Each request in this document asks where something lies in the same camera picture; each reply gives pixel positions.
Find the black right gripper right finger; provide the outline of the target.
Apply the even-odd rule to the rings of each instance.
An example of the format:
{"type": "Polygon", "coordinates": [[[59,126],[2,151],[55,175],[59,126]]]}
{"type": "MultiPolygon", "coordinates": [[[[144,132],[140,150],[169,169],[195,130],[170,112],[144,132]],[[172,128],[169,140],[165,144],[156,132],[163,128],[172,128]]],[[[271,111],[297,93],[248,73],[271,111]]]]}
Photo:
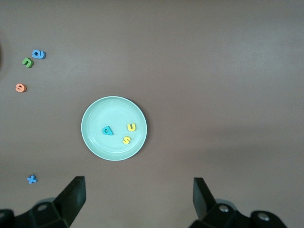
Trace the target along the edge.
{"type": "Polygon", "coordinates": [[[198,219],[194,228],[285,228],[275,214],[268,211],[253,211],[250,217],[241,214],[230,204],[217,202],[203,178],[193,180],[193,204],[198,219]]]}

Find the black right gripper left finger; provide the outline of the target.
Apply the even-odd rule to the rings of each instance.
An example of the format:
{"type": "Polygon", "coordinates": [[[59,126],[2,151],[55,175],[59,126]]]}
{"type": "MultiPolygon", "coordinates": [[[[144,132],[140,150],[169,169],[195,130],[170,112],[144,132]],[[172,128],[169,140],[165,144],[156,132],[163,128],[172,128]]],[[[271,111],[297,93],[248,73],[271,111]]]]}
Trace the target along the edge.
{"type": "Polygon", "coordinates": [[[76,176],[56,197],[43,199],[18,216],[0,210],[2,228],[69,228],[86,201],[84,176],[76,176]]]}

